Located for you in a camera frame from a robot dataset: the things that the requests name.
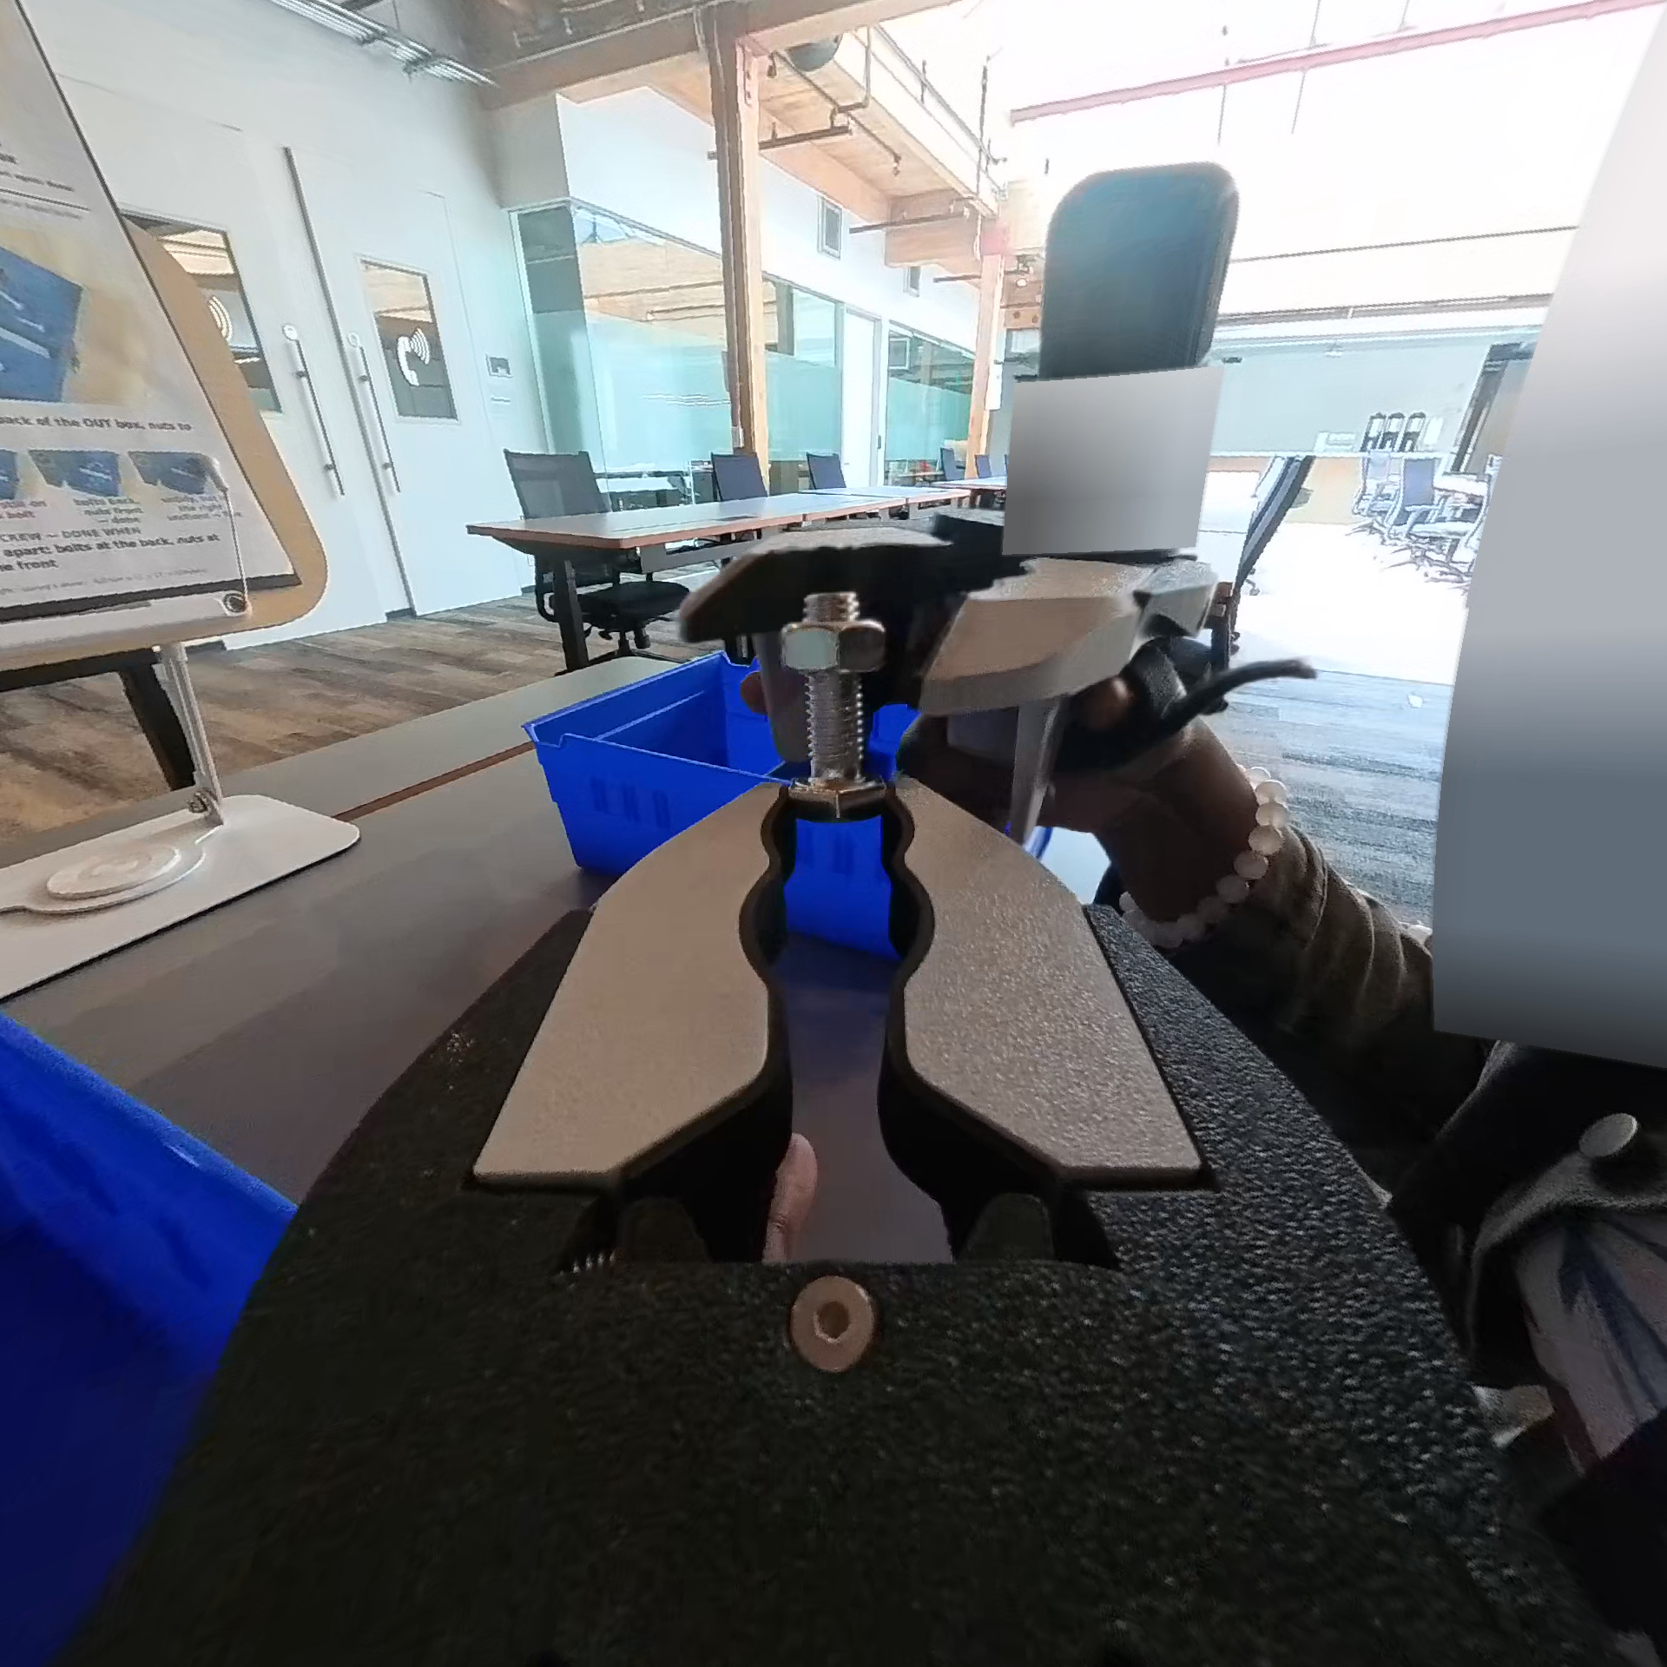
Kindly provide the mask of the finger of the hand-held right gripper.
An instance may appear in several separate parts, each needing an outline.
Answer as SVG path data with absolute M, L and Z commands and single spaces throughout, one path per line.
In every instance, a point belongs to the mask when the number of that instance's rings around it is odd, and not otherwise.
M 991 520 L 882 520 L 773 534 L 733 557 L 681 605 L 685 641 L 747 639 L 765 714 L 783 758 L 808 758 L 806 682 L 783 664 L 781 633 L 814 593 L 854 591 L 886 629 L 886 657 L 866 672 L 866 710 L 918 704 L 931 657 L 969 595 L 1025 573 Z
M 1027 843 L 1051 791 L 1078 694 L 1136 651 L 1150 565 L 1033 559 L 971 593 L 924 668 L 920 708 L 949 740 L 1009 764 L 1005 829 Z

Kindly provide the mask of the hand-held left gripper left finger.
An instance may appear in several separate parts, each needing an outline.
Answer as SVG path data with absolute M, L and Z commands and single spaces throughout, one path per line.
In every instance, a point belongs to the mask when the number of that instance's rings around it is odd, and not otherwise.
M 658 845 L 594 907 L 473 1178 L 679 1204 L 711 1258 L 759 1260 L 795 1131 L 773 964 L 797 821 L 745 790 Z

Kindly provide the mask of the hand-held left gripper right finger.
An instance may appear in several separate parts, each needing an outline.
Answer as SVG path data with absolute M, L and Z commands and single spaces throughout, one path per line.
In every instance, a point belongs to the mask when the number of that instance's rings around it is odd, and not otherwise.
M 882 1055 L 888 1155 L 939 1208 L 953 1258 L 1019 1198 L 1098 1258 L 1090 1198 L 1207 1186 L 1182 1107 L 1076 895 L 928 784 L 882 811 L 902 962 Z

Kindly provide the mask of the steel hex nut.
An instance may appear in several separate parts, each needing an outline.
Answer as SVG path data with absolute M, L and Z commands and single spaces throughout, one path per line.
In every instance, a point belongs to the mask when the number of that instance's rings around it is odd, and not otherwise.
M 787 668 L 801 674 L 872 674 L 886 661 L 886 629 L 870 617 L 799 621 L 781 633 Z

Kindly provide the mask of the steel hex bolt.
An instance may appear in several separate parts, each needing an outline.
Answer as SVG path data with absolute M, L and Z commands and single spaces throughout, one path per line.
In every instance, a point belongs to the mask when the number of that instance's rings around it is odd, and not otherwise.
M 868 619 L 854 589 L 806 595 L 799 621 L 846 619 Z M 870 672 L 795 674 L 804 682 L 808 766 L 806 774 L 789 786 L 791 799 L 810 819 L 854 821 L 878 815 L 886 782 L 866 766 L 870 718 L 864 678 Z

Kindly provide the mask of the blue divided parts bin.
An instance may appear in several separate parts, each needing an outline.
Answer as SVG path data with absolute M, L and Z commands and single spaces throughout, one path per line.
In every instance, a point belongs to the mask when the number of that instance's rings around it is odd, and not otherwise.
M 787 766 L 721 653 L 527 724 L 576 865 L 618 877 Z M 799 825 L 785 885 L 793 932 L 896 962 L 880 821 Z

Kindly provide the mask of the blue plastic bin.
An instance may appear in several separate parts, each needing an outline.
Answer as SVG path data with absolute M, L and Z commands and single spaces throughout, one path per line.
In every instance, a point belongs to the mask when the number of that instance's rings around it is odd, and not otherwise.
M 52 1663 L 152 1520 L 296 1204 L 3 1020 L 3 1663 Z

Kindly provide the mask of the person's right forearm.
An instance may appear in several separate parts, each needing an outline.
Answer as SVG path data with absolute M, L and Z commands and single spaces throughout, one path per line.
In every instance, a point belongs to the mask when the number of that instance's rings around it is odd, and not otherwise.
M 1394 1192 L 1483 1081 L 1495 1042 L 1434 1024 L 1432 954 L 1301 831 L 1178 974 L 1297 1085 Z

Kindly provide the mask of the person's right hand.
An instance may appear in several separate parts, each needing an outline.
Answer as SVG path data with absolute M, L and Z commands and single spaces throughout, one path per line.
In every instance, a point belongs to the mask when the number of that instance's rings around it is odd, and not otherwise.
M 1007 829 L 1011 764 L 949 740 L 945 718 L 920 718 L 900 750 L 906 776 Z M 1197 907 L 1247 851 L 1259 801 L 1239 760 L 1213 726 L 1195 720 L 1136 762 L 1068 770 L 1057 762 L 1039 821 L 1100 843 L 1108 871 L 1098 901 L 1120 909 L 1132 897 L 1158 922 Z

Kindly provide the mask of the person's left hand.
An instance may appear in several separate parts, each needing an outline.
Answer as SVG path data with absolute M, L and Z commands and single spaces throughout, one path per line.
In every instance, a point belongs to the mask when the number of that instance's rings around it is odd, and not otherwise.
M 767 1210 L 763 1260 L 789 1262 L 801 1248 L 820 1188 L 820 1161 L 806 1135 L 795 1131 L 779 1165 Z

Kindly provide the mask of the wooden desk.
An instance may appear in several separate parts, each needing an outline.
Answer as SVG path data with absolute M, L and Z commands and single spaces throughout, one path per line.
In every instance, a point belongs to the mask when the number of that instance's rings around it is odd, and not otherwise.
M 963 484 L 781 492 L 735 502 L 513 518 L 469 524 L 467 532 L 531 555 L 537 609 L 558 627 L 564 666 L 572 672 L 592 661 L 588 627 L 578 607 L 574 555 L 608 557 L 616 565 L 654 575 L 675 569 L 681 563 L 675 549 L 699 541 L 838 526 L 906 510 L 999 508 L 1005 496 L 1007 478 L 991 476 Z

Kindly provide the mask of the black mesh office chair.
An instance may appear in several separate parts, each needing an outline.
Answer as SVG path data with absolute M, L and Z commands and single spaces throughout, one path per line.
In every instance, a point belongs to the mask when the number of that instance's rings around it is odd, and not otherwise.
M 1493 470 L 1475 478 L 1410 458 L 1392 508 L 1378 522 L 1390 563 L 1469 593 L 1493 484 Z

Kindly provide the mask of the person's dark denim jacket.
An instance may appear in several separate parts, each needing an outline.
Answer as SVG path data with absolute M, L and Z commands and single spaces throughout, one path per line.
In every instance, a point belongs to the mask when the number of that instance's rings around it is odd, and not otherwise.
M 1390 1194 L 1473 1375 L 1541 1377 L 1515 1256 L 1553 1224 L 1664 1212 L 1666 1071 L 1493 1044 L 1475 1087 Z

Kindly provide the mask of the person's white printed shirt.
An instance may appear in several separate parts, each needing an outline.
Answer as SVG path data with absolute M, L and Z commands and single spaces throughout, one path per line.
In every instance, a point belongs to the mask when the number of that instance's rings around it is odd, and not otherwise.
M 1555 1222 L 1527 1240 L 1515 1276 L 1557 1417 L 1594 1466 L 1666 1407 L 1666 1218 Z

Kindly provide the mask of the printed instruction sheet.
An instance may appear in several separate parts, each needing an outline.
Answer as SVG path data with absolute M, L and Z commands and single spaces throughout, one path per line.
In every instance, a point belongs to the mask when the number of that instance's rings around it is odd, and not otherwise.
M 300 589 L 21 4 L 3 150 L 5 661 L 219 633 Z

